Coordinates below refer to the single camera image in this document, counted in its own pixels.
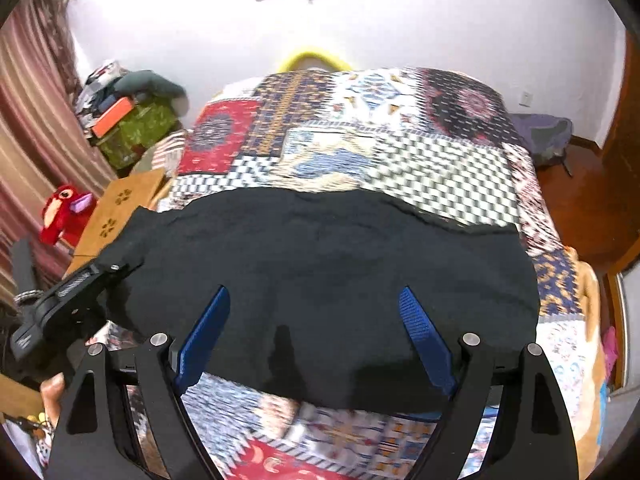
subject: white wall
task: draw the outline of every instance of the white wall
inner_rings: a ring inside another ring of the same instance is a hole
[[[305,45],[356,68],[459,70],[510,111],[569,117],[598,142],[622,80],[624,28],[607,0],[72,0],[69,17],[91,65],[117,58],[183,85],[187,124],[223,85]]]

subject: red patch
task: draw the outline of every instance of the red patch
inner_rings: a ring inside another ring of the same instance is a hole
[[[258,440],[249,440],[249,447],[231,468],[240,480],[347,480],[350,477],[325,471],[298,460]]]
[[[206,105],[187,135],[178,174],[227,173],[259,106],[260,101],[240,99]]]

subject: orange box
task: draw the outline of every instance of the orange box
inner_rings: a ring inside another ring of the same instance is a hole
[[[103,113],[91,129],[99,139],[111,130],[118,121],[133,110],[133,101],[128,97],[121,97],[111,108]]]

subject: wooden table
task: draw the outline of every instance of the wooden table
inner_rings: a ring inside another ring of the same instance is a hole
[[[148,207],[158,192],[164,170],[151,170],[112,181],[98,200],[94,213],[82,232],[66,273],[95,258],[102,248],[120,234],[138,206]]]

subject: checkered pattern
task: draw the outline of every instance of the checkered pattern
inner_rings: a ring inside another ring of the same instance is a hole
[[[169,198],[205,196],[238,187],[266,186],[265,178],[271,166],[278,160],[274,156],[238,156],[231,163],[228,173],[212,175],[191,173],[175,179]]]
[[[378,135],[379,164],[365,189],[383,191],[463,224],[518,225],[508,162],[499,148],[404,130]]]

